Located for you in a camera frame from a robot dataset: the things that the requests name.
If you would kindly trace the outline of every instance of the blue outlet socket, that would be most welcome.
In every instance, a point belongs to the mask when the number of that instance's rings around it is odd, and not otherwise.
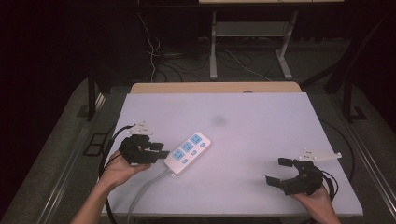
[[[195,134],[190,138],[190,141],[197,145],[199,142],[202,141],[202,137],[200,137],[198,134]]]
[[[179,161],[181,158],[184,157],[184,153],[180,150],[177,149],[174,153],[172,153],[173,158],[175,158],[177,161]]]
[[[189,152],[193,147],[194,146],[189,142],[186,142],[185,144],[183,144],[183,146],[181,146],[181,148],[183,148],[183,150],[185,150],[186,152]]]

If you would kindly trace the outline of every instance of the power strip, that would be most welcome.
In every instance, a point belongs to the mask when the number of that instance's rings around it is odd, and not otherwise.
[[[201,133],[190,136],[180,147],[177,147],[165,159],[165,164],[172,170],[173,174],[180,175],[194,161],[209,149],[211,141]]]

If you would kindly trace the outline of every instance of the gray carpet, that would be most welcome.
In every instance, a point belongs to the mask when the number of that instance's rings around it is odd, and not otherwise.
[[[294,81],[301,82],[335,63],[344,53],[348,42],[345,40],[326,40],[322,42],[300,41],[291,42],[286,59],[293,74]],[[241,68],[233,57],[225,50],[232,52],[241,63],[249,69],[266,76],[273,81],[281,81],[280,67],[274,50],[280,42],[272,39],[257,39],[253,42],[244,40],[222,39],[218,44],[219,79],[218,81],[264,81],[265,79]],[[156,82],[165,78],[171,82],[210,81],[208,65],[208,48],[203,40],[202,52],[193,57],[168,56],[165,65],[158,65],[161,73],[155,76]],[[352,172],[352,154],[344,137],[346,137],[355,154],[356,164],[351,185],[363,207],[363,217],[342,218],[343,223],[395,223],[375,182],[371,178],[357,150],[357,144],[351,136],[348,124],[340,115],[341,92],[336,95],[326,94],[323,86],[327,78],[312,84],[305,89],[315,108],[322,126],[334,151],[342,152],[340,160],[347,176]],[[84,81],[76,89],[64,113],[42,149],[31,172],[26,177],[12,205],[9,207],[1,223],[68,223],[80,208],[89,194],[90,188],[97,178],[100,158],[83,156],[93,133],[107,133],[117,122],[125,94],[130,87],[115,87],[110,94],[104,96],[101,106],[94,119],[90,122],[79,117],[78,112],[87,104],[87,83]],[[364,94],[357,88],[353,93],[353,105],[359,106],[367,120],[355,121],[353,128],[359,133],[364,145],[367,146],[380,171],[388,180],[389,185],[396,189],[395,159],[396,137],[388,124],[382,120]],[[281,218],[284,224],[297,224],[307,217]],[[119,223],[125,217],[117,217]],[[142,219],[139,223],[202,223],[201,219]],[[264,219],[233,219],[233,223],[276,223],[278,220]],[[110,223],[106,216],[100,223]],[[217,219],[216,223],[231,223],[230,219]]]

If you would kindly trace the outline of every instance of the background table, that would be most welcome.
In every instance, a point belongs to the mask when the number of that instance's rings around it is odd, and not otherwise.
[[[134,216],[305,215],[298,202],[265,184],[266,175],[280,179],[297,175],[295,168],[279,166],[279,157],[297,158],[305,147],[332,151],[309,99],[297,87],[282,82],[133,86],[116,129],[144,120],[154,131],[150,140],[164,143],[168,150],[195,132],[212,140],[212,147],[184,174],[167,175],[153,184],[136,205]],[[272,88],[277,92],[268,92]],[[111,151],[127,136],[121,133]],[[322,161],[316,166],[334,175],[340,185],[334,200],[337,214],[361,215],[361,205],[339,162]],[[113,212],[127,213],[142,186],[165,170],[163,161],[158,161],[113,190],[109,195]]]

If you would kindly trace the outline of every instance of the person's right arm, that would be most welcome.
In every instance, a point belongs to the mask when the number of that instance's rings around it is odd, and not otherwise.
[[[302,193],[290,196],[299,201],[316,222],[320,224],[341,223],[332,207],[329,194],[323,186],[309,196]]]

